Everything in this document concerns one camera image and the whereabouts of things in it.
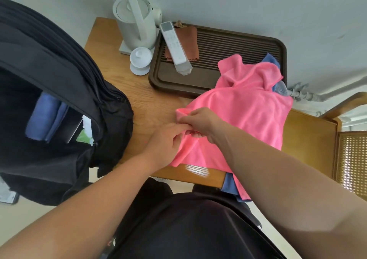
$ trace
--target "pink towel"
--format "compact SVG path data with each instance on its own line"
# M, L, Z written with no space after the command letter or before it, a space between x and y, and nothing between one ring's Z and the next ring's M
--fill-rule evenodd
M214 89L207 91L186 108L176 110L177 119L200 107L209 107L222 120L248 132L257 139L280 150L283 126L293 99L272 92L282 79L276 65L262 62L244 65L236 54L218 62L221 77ZM232 173L219 148L206 138L184 136L172 166L191 164ZM233 176L243 200L250 199Z

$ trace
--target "brown tea towel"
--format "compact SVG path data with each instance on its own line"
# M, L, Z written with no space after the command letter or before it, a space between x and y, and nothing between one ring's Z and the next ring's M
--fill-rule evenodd
M185 28L175 28L175 31L189 61L199 60L199 47L197 46L196 27L186 26ZM172 62L172 56L167 46L164 57L167 59L167 62Z

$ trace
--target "chair backrest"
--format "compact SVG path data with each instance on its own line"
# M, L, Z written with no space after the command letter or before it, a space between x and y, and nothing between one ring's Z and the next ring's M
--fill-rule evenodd
M334 177L367 201L367 131L338 132Z

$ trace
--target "white remote control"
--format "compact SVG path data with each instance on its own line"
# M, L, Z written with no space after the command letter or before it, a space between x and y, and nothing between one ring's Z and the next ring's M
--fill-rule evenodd
M175 65L186 62L185 52L182 49L181 43L178 40L175 27L172 22L163 22L159 25L163 34L164 40L166 41L167 47L170 50L172 60Z

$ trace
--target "white kettle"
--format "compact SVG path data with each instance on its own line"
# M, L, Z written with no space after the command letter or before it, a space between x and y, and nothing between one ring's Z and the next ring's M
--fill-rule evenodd
M116 0L113 4L113 14L130 50L154 47L157 32L148 0Z

